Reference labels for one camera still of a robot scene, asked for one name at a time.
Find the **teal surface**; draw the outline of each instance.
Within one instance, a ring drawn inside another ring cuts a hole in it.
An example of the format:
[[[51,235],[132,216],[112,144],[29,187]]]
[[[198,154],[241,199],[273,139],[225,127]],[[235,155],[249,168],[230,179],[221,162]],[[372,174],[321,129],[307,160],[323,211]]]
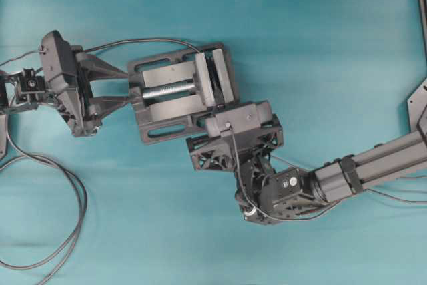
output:
[[[242,100],[268,99],[281,119],[286,146],[277,155],[308,168],[407,133],[404,102],[426,77],[418,0],[0,0],[0,61],[53,29],[84,47],[131,37],[223,41]],[[177,48],[126,45],[101,58],[125,69]],[[39,66],[34,56],[5,70]],[[126,82],[95,88],[126,92]],[[183,139],[143,145],[130,106],[91,138],[73,138],[50,109],[12,122],[23,148],[61,160],[89,190],[81,239],[50,284],[427,281],[425,208],[363,194],[313,222],[247,224],[232,175],[193,171]],[[31,263],[72,230],[73,192],[54,170],[22,162],[0,175],[0,220],[0,259]],[[0,285],[34,284],[51,267],[0,269]]]

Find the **black plastic bracket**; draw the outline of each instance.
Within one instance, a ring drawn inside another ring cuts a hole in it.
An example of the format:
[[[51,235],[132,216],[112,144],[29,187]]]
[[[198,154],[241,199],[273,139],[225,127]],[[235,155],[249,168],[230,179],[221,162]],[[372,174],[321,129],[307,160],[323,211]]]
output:
[[[363,192],[364,189],[356,171],[356,162],[350,156],[345,156],[340,161],[340,167],[345,179],[350,184],[353,191],[356,194]]]

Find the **screw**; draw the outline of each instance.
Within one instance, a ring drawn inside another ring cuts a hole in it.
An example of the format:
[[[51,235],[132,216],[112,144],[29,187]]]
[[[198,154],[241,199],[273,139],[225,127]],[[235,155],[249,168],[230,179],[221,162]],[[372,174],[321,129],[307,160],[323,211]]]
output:
[[[291,184],[291,186],[295,186],[297,182],[298,181],[296,177],[291,177],[291,179],[289,180],[289,184]]]
[[[35,87],[36,85],[37,85],[37,83],[35,82],[35,80],[30,79],[30,80],[28,81],[28,86],[29,86],[29,87]]]

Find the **wire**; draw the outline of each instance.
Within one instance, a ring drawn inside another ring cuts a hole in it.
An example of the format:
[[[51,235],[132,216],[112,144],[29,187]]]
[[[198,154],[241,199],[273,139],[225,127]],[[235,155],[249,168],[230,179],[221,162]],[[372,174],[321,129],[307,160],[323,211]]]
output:
[[[330,210],[335,208],[335,206],[337,206],[340,203],[339,200],[337,202],[333,202],[330,205],[322,207],[322,208],[324,208],[324,210],[322,210],[320,213],[318,213],[314,216],[305,217],[305,218],[277,218],[277,217],[274,217],[274,216],[271,216],[271,215],[265,213],[257,205],[254,204],[254,202],[248,197],[248,194],[246,193],[246,189],[244,188],[244,185],[242,182],[242,173],[240,172],[240,159],[239,159],[238,147],[237,147],[236,138],[234,136],[234,132],[233,132],[232,127],[230,127],[230,133],[232,135],[232,140],[233,140],[233,145],[234,145],[234,153],[236,155],[236,166],[237,166],[238,181],[239,181],[240,188],[242,189],[242,193],[244,195],[244,198],[248,201],[248,203],[251,206],[253,206],[257,211],[259,211],[265,217],[267,217],[271,220],[277,220],[279,222],[303,222],[303,221],[315,220],[316,218],[323,216],[324,214],[326,214],[327,212],[329,212]]]
[[[392,200],[397,200],[398,202],[402,202],[402,203],[427,204],[427,200],[406,200],[404,198],[399,198],[399,197],[396,197],[396,196],[393,196],[393,195],[390,195],[390,194],[387,194],[387,193],[380,192],[379,190],[373,190],[372,188],[368,188],[367,190],[370,191],[370,192],[376,193],[378,195],[390,198]]]
[[[418,180],[420,178],[427,178],[427,175],[419,175],[419,176],[402,176],[400,179],[404,180]]]
[[[275,155],[270,155],[270,156],[271,156],[271,158],[274,158],[275,160],[280,160],[281,162],[284,162],[285,164],[288,164],[291,167],[301,168],[301,167],[299,167],[299,166],[297,166],[297,165],[295,165],[295,164],[289,162],[288,160],[285,160],[284,158],[281,158],[279,156],[275,156]]]
[[[11,59],[8,59],[7,61],[4,61],[3,63],[0,63],[0,67],[7,65],[8,63],[11,63],[12,61],[20,60],[20,59],[24,58],[25,56],[31,55],[32,53],[45,53],[45,51],[44,50],[27,51],[26,53],[23,53],[22,55],[20,55],[18,57],[11,58]]]
[[[187,41],[180,40],[180,39],[172,39],[172,38],[140,38],[140,39],[125,39],[125,40],[119,40],[114,41],[112,43],[106,43],[105,45],[100,45],[97,47],[86,49],[85,53],[90,53],[92,51],[98,51],[102,49],[107,49],[111,47],[116,47],[119,45],[124,45],[126,43],[153,43],[153,42],[162,42],[162,43],[178,43],[180,45],[184,45],[189,47],[190,49],[194,50],[197,53],[200,53],[200,50],[193,46],[191,43],[188,43]]]
[[[12,98],[10,104],[12,104],[14,102],[14,100],[15,100],[15,96]],[[55,267],[52,269],[52,271],[50,271],[50,273],[48,273],[48,275],[46,275],[40,282],[37,283],[37,285],[44,285],[59,271],[59,269],[61,269],[61,267],[66,263],[66,261],[68,260],[71,253],[74,250],[74,247],[75,247],[75,245],[79,239],[81,227],[83,225],[83,220],[84,220],[84,217],[85,217],[86,211],[87,211],[87,191],[85,189],[85,186],[83,185],[83,182],[77,177],[77,175],[75,175],[73,172],[71,172],[67,168],[63,167],[61,164],[57,163],[56,161],[52,160],[51,158],[49,158],[47,156],[44,156],[41,154],[36,154],[36,153],[28,153],[28,152],[25,152],[24,150],[22,150],[13,141],[13,139],[10,135],[10,132],[9,132],[9,116],[8,115],[6,115],[5,132],[6,132],[7,140],[9,141],[9,143],[18,152],[20,152],[22,155],[11,158],[7,162],[5,162],[3,165],[0,166],[0,171],[4,170],[6,167],[10,166],[11,164],[18,162],[18,161],[21,161],[21,160],[26,160],[26,159],[34,160],[36,162],[39,162],[40,164],[61,170],[63,172],[63,174],[65,175],[65,177],[68,179],[71,186],[73,187],[73,190],[74,190],[75,195],[77,197],[77,202],[78,202],[78,206],[79,206],[79,219],[77,221],[77,225],[74,228],[74,230],[72,231],[72,233],[68,236],[68,238],[64,241],[64,243],[62,243],[60,245],[60,247],[58,247],[58,249],[56,249],[56,251],[54,251],[52,254],[50,254],[45,259],[43,259],[39,262],[36,262],[34,264],[31,264],[31,265],[26,265],[26,266],[14,266],[14,265],[7,264],[3,261],[0,261],[0,266],[3,266],[3,267],[8,268],[8,269],[30,270],[30,269],[40,267],[40,266],[50,262],[52,259],[54,259],[54,257],[56,257],[60,252],[62,252],[68,244],[70,244],[68,247],[68,250],[66,251],[66,253],[62,257],[62,259],[55,265]]]

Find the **robotic arm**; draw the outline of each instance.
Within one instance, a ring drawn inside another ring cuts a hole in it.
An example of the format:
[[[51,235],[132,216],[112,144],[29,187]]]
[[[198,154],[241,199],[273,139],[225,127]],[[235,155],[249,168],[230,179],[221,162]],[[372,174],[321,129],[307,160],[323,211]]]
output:
[[[426,32],[426,0],[420,0]],[[164,39],[134,39],[165,41]],[[5,115],[54,107],[75,137],[97,133],[102,119],[130,103],[141,140],[154,144],[187,138],[195,170],[233,172],[236,200],[244,219],[259,224],[309,220],[372,186],[427,168],[427,80],[410,96],[411,133],[358,155],[348,155],[307,172],[277,172],[271,153],[284,144],[283,129],[267,101],[241,103],[230,53],[221,43],[203,47],[173,39],[189,49],[131,61],[125,73],[71,46],[58,31],[39,49],[40,69],[0,75],[0,121]],[[91,82],[128,79],[129,96],[94,97]],[[15,102],[6,83],[15,86]],[[0,157],[6,154],[0,135]]]

